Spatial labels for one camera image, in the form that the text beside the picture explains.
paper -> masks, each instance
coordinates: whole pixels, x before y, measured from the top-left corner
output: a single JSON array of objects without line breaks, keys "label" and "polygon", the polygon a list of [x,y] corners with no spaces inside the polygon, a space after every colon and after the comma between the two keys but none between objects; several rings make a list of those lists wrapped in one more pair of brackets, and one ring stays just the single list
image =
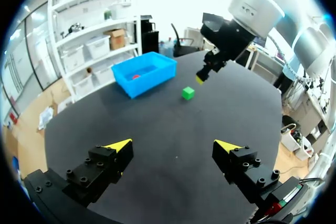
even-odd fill
[{"label": "paper", "polygon": [[53,118],[54,110],[51,107],[47,107],[41,114],[40,114],[40,121],[38,125],[38,130],[42,130],[46,127],[47,123]]}]

green cube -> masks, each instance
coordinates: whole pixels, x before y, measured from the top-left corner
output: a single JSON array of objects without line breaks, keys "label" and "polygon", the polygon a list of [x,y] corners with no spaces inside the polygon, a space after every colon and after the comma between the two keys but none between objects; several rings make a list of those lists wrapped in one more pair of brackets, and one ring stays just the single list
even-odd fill
[{"label": "green cube", "polygon": [[186,87],[182,90],[182,97],[185,100],[190,100],[192,97],[194,97],[194,95],[195,95],[195,90],[193,90],[190,87]]}]

black tabletop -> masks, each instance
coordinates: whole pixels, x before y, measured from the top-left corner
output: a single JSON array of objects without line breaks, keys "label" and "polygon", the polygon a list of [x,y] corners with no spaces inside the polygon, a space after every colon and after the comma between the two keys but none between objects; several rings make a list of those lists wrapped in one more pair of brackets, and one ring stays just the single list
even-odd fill
[{"label": "black tabletop", "polygon": [[[176,77],[130,99],[114,83],[76,102],[46,128],[48,167],[65,178],[88,149],[128,138],[134,158],[88,208],[125,224],[244,223],[251,205],[212,160],[214,139],[249,145],[274,166],[281,98],[268,82],[229,62],[202,85],[205,52],[177,58]],[[182,89],[195,89],[189,101]]]}]

blue plastic bin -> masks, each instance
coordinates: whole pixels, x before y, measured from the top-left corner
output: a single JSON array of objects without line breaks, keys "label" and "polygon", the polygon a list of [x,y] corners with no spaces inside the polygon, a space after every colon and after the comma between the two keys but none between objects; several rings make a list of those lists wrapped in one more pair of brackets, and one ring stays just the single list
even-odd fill
[{"label": "blue plastic bin", "polygon": [[117,83],[135,98],[152,87],[173,78],[177,62],[156,52],[148,52],[112,66]]}]

office chair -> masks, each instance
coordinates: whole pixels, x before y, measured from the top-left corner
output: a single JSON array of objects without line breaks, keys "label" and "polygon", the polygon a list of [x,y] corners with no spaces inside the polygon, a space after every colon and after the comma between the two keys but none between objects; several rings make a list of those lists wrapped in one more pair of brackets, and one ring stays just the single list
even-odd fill
[{"label": "office chair", "polygon": [[[177,31],[175,29],[175,26],[173,24],[171,24],[171,25],[174,29],[175,34],[176,34],[176,44],[174,45],[174,52],[173,52],[174,57],[180,57],[180,56],[183,56],[183,55],[191,54],[192,52],[199,51],[199,49],[196,48],[196,47],[182,46],[181,43],[180,43],[179,35],[177,34]],[[192,45],[193,42],[194,42],[194,39],[190,39],[190,38],[181,38],[181,39],[192,40],[190,45]]]}]

